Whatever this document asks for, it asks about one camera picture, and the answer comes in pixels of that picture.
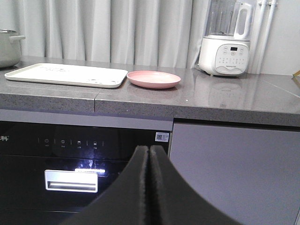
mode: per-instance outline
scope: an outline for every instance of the qr code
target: qr code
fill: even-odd
[[[155,141],[156,142],[168,142],[169,141],[169,133],[156,132]]]

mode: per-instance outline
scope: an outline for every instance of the kitchen countertop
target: kitchen countertop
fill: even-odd
[[[59,63],[127,71],[176,74],[174,88],[151,90],[125,80],[116,89],[16,82],[4,74],[36,63]],[[147,67],[23,56],[0,68],[0,108],[131,118],[194,119],[300,127],[300,89],[286,75],[209,76],[197,69]]]

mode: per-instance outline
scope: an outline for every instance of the cabinet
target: cabinet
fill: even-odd
[[[175,123],[170,159],[208,202],[245,225],[293,225],[300,132]]]

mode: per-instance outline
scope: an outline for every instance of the black dishwasher panel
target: black dishwasher panel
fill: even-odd
[[[159,144],[167,153],[169,134],[0,121],[0,224],[57,224],[105,191],[123,171],[136,146]],[[97,171],[97,192],[46,190],[45,170]]]

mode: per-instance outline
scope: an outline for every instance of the pot handle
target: pot handle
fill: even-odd
[[[13,43],[14,41],[22,40],[25,39],[25,36],[20,35],[20,36],[10,36],[9,37],[9,42]]]

